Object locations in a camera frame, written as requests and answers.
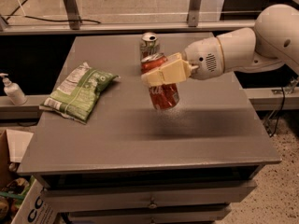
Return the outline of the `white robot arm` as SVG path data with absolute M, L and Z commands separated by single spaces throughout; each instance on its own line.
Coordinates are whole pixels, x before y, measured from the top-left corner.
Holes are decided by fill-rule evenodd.
M 195 41 L 141 76 L 148 87 L 205 80 L 228 72 L 259 73 L 288 65 L 299 69 L 299 11 L 287 5 L 266 8 L 252 28 Z

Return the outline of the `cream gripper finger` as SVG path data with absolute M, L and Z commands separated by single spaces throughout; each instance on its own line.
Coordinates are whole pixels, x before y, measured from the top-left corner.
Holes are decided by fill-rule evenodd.
M 182 55 L 180 52 L 177 52 L 175 54 L 169 55 L 167 57 L 167 60 L 171 63 L 171 62 L 177 62 L 177 61 L 182 61 Z
M 141 76 L 141 80 L 147 87 L 157 87 L 183 82 L 191 73 L 192 66 L 189 63 L 176 59 L 149 70 Z

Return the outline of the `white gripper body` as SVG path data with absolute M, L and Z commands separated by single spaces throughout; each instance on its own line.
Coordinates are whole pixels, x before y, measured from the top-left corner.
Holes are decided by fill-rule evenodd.
M 192 66 L 191 78 L 205 80 L 223 74 L 221 44 L 216 37 L 191 43 L 183 50 L 182 57 Z

